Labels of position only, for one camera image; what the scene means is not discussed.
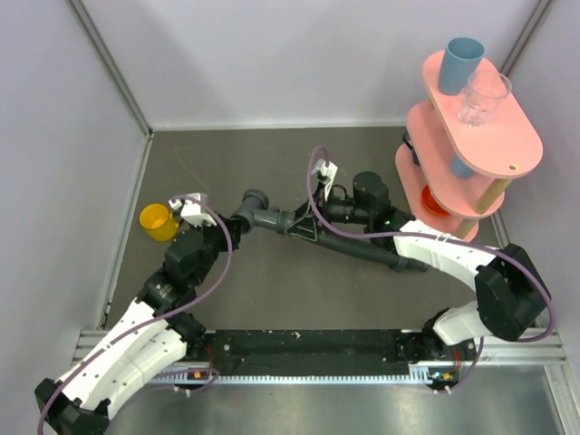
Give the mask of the grey plastic pipe fitting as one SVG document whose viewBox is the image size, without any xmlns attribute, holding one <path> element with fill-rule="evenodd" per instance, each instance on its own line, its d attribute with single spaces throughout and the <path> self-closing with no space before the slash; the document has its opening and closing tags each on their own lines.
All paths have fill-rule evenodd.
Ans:
<svg viewBox="0 0 580 435">
<path fill-rule="evenodd" d="M 244 193 L 241 204 L 234 213 L 242 212 L 249 215 L 249 231 L 247 233 L 251 232 L 254 227 L 261 227 L 271 229 L 278 234 L 284 234 L 285 230 L 295 222 L 294 212 L 279 208 L 270 209 L 267 195 L 257 189 L 249 189 Z"/>
</svg>

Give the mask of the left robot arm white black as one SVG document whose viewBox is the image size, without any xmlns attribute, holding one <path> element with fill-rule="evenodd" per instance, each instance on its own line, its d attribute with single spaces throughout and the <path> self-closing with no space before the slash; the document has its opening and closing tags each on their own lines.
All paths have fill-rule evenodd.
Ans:
<svg viewBox="0 0 580 435">
<path fill-rule="evenodd" d="M 72 369 L 44 379 L 34 391 L 40 420 L 58 434 L 103 434 L 126 402 L 166 367 L 205 350 L 203 326 L 188 309 L 220 254 L 228 258 L 254 217 L 238 211 L 208 226 L 188 226 L 171 240 L 161 267 L 125 314 Z"/>
</svg>

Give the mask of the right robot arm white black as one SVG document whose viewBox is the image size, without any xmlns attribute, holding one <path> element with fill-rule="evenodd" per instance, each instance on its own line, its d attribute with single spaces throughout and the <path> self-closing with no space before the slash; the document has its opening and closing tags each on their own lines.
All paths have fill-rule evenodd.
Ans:
<svg viewBox="0 0 580 435">
<path fill-rule="evenodd" d="M 374 172 L 358 174 L 353 193 L 336 198 L 336 172 L 325 162 L 307 171 L 306 201 L 281 213 L 275 220 L 279 231 L 348 255 L 383 260 L 398 271 L 432 267 L 468 286 L 473 301 L 444 308 L 425 323 L 422 344 L 429 356 L 444 358 L 456 344 L 487 336 L 523 342 L 524 332 L 543 312 L 554 312 L 551 294 L 521 246 L 472 244 L 430 227 L 393 206 Z"/>
</svg>

